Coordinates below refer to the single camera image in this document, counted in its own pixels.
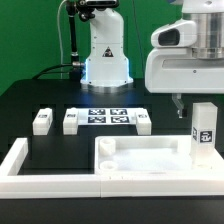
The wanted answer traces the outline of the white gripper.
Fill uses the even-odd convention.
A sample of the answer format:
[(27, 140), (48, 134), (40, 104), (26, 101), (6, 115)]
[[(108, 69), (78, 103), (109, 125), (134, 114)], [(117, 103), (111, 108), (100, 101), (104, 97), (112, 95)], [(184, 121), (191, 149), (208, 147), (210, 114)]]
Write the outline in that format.
[(183, 93), (224, 93), (224, 27), (221, 19), (180, 19), (155, 30), (146, 61), (145, 86), (172, 93), (180, 118)]

